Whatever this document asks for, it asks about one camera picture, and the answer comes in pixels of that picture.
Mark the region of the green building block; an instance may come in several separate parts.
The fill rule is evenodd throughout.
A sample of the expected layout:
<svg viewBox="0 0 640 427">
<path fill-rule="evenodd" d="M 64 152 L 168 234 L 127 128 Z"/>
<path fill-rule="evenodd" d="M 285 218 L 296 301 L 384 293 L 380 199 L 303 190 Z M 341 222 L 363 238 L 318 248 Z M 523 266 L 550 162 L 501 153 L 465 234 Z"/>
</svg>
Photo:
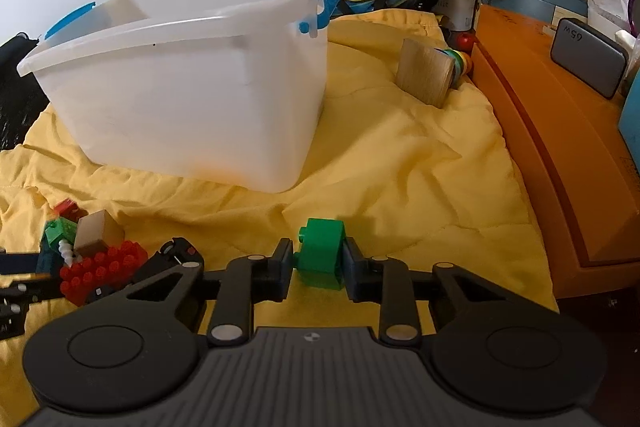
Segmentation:
<svg viewBox="0 0 640 427">
<path fill-rule="evenodd" d="M 309 287 L 339 291 L 343 287 L 343 246 L 346 241 L 342 221 L 309 218 L 298 232 L 299 250 L 294 267 Z"/>
</svg>

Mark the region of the wooden cube block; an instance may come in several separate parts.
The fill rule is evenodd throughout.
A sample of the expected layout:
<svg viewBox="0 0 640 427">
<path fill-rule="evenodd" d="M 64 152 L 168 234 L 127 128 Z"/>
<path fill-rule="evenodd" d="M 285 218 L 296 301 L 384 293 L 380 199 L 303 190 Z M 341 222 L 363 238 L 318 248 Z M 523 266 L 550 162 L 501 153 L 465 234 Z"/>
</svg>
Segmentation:
<svg viewBox="0 0 640 427">
<path fill-rule="evenodd" d="M 119 247 L 124 240 L 124 229 L 106 210 L 100 210 L 79 219 L 74 251 L 82 257 L 90 257 L 105 253 L 110 247 Z"/>
</svg>

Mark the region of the long red building block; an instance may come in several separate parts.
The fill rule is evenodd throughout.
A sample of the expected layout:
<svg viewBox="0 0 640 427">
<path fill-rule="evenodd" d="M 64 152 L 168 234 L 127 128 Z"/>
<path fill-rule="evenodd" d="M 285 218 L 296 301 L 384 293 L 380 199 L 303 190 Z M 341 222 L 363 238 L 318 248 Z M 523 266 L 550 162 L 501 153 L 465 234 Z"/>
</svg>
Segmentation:
<svg viewBox="0 0 640 427">
<path fill-rule="evenodd" d="M 134 274 L 148 260 L 148 253 L 138 243 L 125 241 L 108 247 L 92 257 L 65 265 L 58 275 L 62 295 L 75 306 L 83 306 L 98 288 L 118 291 L 130 283 Z"/>
</svg>

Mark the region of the green toy piece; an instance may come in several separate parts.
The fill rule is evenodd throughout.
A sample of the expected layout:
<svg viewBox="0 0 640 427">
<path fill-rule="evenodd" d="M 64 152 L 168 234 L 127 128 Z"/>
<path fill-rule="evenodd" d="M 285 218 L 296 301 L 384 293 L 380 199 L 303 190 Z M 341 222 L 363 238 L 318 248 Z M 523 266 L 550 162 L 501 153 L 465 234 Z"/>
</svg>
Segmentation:
<svg viewBox="0 0 640 427">
<path fill-rule="evenodd" d="M 48 221 L 44 226 L 44 236 L 52 251 L 72 251 L 77 233 L 77 223 L 63 217 Z"/>
</svg>

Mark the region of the small red block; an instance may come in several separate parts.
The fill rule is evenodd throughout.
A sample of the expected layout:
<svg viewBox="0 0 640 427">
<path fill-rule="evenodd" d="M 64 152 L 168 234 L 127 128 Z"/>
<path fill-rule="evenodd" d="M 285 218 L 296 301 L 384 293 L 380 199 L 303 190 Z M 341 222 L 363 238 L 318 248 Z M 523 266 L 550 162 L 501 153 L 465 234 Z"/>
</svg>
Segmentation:
<svg viewBox="0 0 640 427">
<path fill-rule="evenodd" d="M 82 217 L 88 215 L 88 211 L 80 208 L 73 199 L 66 198 L 53 207 L 54 213 L 66 220 L 77 223 Z"/>
</svg>

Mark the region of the black toy car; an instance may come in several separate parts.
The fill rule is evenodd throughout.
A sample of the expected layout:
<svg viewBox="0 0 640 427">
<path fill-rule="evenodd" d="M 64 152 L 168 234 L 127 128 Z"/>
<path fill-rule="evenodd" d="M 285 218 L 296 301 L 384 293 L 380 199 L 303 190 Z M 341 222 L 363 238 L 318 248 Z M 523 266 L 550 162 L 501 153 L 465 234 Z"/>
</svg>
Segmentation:
<svg viewBox="0 0 640 427">
<path fill-rule="evenodd" d="M 198 262 L 202 265 L 204 258 L 189 241 L 183 237 L 174 237 L 142 263 L 140 268 L 131 270 L 121 263 L 116 279 L 111 277 L 106 283 L 99 283 L 88 294 L 86 303 L 94 303 L 128 285 L 137 284 L 176 265 L 184 265 L 188 262 Z"/>
</svg>

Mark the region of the yellow cloth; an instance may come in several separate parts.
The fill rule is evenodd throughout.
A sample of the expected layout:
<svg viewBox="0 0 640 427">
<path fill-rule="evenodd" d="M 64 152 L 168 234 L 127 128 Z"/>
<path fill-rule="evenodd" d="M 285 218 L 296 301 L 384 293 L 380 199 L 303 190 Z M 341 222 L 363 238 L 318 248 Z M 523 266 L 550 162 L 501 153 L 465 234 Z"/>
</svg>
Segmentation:
<svg viewBox="0 0 640 427">
<path fill-rule="evenodd" d="M 323 112 L 299 181 L 279 194 L 93 165 L 46 109 L 1 155 L 1 245 L 36 251 L 71 199 L 111 213 L 149 253 L 182 236 L 217 270 L 337 219 L 367 256 L 449 261 L 553 308 L 541 231 L 486 96 L 463 80 L 437 108 L 396 86 L 402 43 L 441 36 L 430 14 L 404 10 L 330 23 Z"/>
</svg>

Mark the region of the translucent white plastic bin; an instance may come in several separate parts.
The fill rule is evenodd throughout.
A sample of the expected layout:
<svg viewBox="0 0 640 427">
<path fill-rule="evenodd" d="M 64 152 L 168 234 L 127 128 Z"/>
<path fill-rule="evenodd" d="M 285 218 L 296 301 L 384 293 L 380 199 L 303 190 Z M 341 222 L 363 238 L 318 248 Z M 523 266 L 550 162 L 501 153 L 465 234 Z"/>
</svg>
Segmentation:
<svg viewBox="0 0 640 427">
<path fill-rule="evenodd" d="M 96 164 L 279 193 L 314 139 L 337 2 L 108 0 L 17 70 Z"/>
</svg>

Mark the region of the orange box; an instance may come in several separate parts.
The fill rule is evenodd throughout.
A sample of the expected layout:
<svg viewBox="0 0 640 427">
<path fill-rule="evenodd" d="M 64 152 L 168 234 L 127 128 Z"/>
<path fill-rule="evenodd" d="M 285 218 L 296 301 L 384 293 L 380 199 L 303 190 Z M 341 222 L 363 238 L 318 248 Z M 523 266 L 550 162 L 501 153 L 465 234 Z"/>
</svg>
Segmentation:
<svg viewBox="0 0 640 427">
<path fill-rule="evenodd" d="M 552 61 L 540 20 L 482 5 L 473 81 L 518 165 L 556 297 L 639 282 L 639 173 L 617 129 L 623 100 L 603 98 Z"/>
</svg>

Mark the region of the grey power bank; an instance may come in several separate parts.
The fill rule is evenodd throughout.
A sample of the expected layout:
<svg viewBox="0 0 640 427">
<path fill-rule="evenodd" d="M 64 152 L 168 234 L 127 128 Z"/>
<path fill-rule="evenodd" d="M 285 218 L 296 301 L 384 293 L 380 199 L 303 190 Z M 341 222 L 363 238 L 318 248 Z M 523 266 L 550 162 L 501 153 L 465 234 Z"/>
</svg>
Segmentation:
<svg viewBox="0 0 640 427">
<path fill-rule="evenodd" d="M 607 100 L 620 87 L 628 64 L 620 44 L 575 17 L 559 20 L 550 57 Z"/>
</svg>

